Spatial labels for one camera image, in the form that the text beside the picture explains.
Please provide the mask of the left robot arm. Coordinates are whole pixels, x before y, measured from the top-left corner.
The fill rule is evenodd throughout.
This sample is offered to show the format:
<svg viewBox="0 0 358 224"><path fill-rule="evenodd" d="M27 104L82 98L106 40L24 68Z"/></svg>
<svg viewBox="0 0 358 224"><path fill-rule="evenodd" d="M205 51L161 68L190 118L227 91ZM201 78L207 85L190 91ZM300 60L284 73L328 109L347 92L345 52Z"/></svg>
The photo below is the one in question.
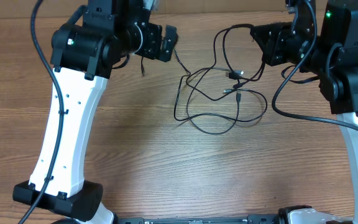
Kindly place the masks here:
<svg viewBox="0 0 358 224"><path fill-rule="evenodd" d="M111 72L132 54L162 62L172 57L177 30L149 21L157 7L149 0L92 0L54 32L52 56L44 62L53 82L45 137L29 180L14 187L16 202L62 215L63 223L117 223L102 203L103 186L85 179L85 155Z"/></svg>

